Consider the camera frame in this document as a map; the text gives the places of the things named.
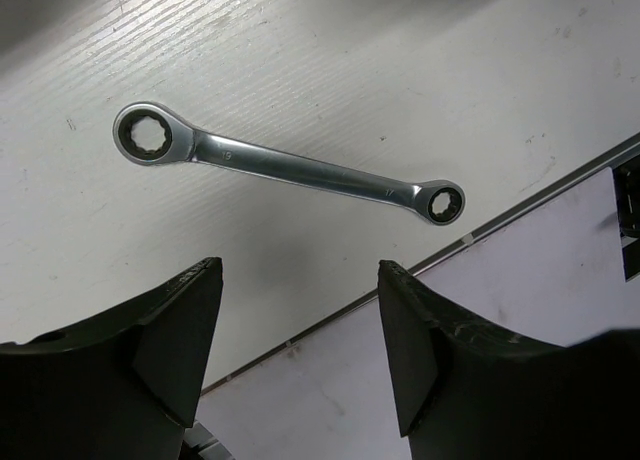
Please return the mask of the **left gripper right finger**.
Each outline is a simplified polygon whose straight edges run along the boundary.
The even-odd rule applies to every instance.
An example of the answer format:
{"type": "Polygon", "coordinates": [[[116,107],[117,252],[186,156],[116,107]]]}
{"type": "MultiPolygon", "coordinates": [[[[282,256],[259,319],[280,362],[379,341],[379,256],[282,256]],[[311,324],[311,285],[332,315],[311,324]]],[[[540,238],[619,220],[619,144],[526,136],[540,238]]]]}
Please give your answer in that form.
{"type": "Polygon", "coordinates": [[[504,328],[393,261],[379,311],[400,434],[415,459],[635,459],[639,333],[569,347],[504,328]]]}

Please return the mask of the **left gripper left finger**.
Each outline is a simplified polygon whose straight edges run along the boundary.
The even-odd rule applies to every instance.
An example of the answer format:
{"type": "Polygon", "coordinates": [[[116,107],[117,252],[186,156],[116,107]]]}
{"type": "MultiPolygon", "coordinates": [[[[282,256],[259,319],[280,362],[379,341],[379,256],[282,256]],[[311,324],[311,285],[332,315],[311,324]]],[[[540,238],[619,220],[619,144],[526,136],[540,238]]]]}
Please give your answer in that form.
{"type": "Polygon", "coordinates": [[[209,257],[85,320],[4,343],[2,457],[177,458],[222,290],[222,262],[209,257]]]}

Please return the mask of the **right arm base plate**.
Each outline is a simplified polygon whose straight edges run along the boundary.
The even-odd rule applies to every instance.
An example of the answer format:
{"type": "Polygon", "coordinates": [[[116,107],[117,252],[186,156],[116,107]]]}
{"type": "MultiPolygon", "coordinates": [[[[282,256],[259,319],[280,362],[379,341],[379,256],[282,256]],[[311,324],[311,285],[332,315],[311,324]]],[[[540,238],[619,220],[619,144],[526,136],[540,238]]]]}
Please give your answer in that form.
{"type": "Polygon", "coordinates": [[[639,157],[614,171],[616,206],[626,281],[639,276],[639,157]]]}

